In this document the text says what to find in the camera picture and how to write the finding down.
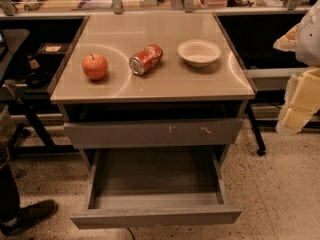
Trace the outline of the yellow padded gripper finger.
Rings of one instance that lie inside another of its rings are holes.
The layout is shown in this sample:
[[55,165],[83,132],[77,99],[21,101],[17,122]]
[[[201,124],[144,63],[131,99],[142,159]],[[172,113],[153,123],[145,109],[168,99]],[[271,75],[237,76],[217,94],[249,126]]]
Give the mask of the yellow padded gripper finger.
[[288,82],[276,131],[281,135],[299,133],[320,110],[320,68],[293,74]]

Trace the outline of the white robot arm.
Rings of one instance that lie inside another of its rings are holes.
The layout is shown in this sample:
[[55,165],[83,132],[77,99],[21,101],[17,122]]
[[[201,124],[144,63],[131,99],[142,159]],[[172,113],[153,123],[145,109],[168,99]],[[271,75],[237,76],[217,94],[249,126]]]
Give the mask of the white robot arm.
[[320,0],[273,47],[294,52],[296,59],[309,67],[290,76],[276,125],[279,134],[293,135],[320,110]]

